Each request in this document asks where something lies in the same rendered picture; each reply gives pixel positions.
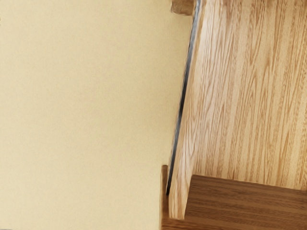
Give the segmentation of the small wooden cabinet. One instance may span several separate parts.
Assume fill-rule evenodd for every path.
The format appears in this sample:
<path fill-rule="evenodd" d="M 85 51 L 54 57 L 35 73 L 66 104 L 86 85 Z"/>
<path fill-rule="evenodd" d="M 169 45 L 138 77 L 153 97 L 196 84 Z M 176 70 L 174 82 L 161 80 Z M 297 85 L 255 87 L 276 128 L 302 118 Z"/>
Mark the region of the small wooden cabinet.
<path fill-rule="evenodd" d="M 307 230 L 307 0 L 172 0 L 193 17 L 160 230 Z"/>

